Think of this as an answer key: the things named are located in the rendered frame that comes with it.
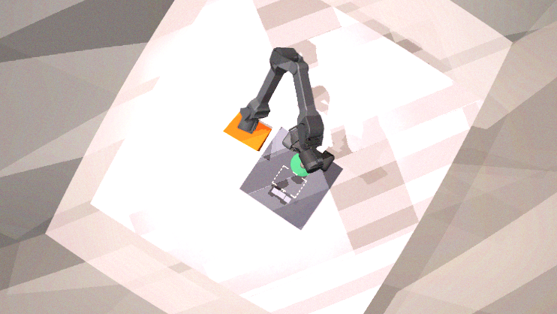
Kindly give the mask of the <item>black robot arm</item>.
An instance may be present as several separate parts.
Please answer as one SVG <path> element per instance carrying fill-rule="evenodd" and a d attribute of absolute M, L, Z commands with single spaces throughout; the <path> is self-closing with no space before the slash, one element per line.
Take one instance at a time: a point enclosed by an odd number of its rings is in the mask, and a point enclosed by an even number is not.
<path fill-rule="evenodd" d="M 297 125 L 288 129 L 291 144 L 300 152 L 299 158 L 308 174 L 314 173 L 324 165 L 318 152 L 324 139 L 324 121 L 315 106 L 312 85 L 309 77 L 309 66 L 294 48 L 276 47 L 269 58 L 270 69 L 257 94 L 245 107 L 239 108 L 242 116 L 238 129 L 252 134 L 259 119 L 268 117 L 269 100 L 275 92 L 280 80 L 286 72 L 293 75 L 294 87 L 299 106 Z M 312 139 L 312 140 L 311 140 Z"/>

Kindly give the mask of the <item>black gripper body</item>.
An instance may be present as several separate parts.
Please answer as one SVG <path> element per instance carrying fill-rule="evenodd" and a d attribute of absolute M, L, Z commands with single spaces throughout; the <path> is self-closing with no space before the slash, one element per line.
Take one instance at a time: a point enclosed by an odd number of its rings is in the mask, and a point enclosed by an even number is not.
<path fill-rule="evenodd" d="M 290 135 L 289 132 L 288 132 L 288 134 L 286 135 L 286 137 L 284 138 L 284 140 L 282 141 L 282 145 L 285 146 L 285 147 L 287 147 L 288 149 L 291 149 L 291 148 L 295 149 L 295 148 L 293 147 L 293 145 L 291 144 L 291 135 Z M 295 150 L 296 150 L 296 149 L 295 149 Z M 297 151 L 297 150 L 296 150 L 296 151 Z M 321 170 L 322 170 L 322 171 L 327 171 L 327 170 L 329 169 L 330 165 L 331 165 L 331 164 L 333 163 L 333 161 L 335 160 L 335 156 L 334 156 L 332 153 L 330 153 L 330 152 L 328 152 L 328 151 L 326 151 L 326 150 L 325 150 L 323 153 L 320 152 L 320 151 L 318 151 L 318 152 L 320 153 L 321 157 L 322 157 L 323 160 L 324 160 L 324 161 L 323 161 L 324 165 L 323 165 L 323 167 L 321 168 Z M 298 152 L 298 151 L 297 151 L 297 153 L 300 154 L 300 152 Z"/>

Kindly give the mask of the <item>green glass bottle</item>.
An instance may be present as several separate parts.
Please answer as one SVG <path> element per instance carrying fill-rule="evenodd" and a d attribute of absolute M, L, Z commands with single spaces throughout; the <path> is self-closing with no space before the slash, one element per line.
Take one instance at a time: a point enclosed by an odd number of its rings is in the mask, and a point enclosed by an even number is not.
<path fill-rule="evenodd" d="M 304 176 L 308 176 L 309 174 L 306 172 L 306 169 L 303 166 L 303 163 L 301 162 L 300 158 L 299 158 L 299 154 L 295 154 L 292 159 L 291 159 L 291 170 L 298 176 L 304 177 Z"/>

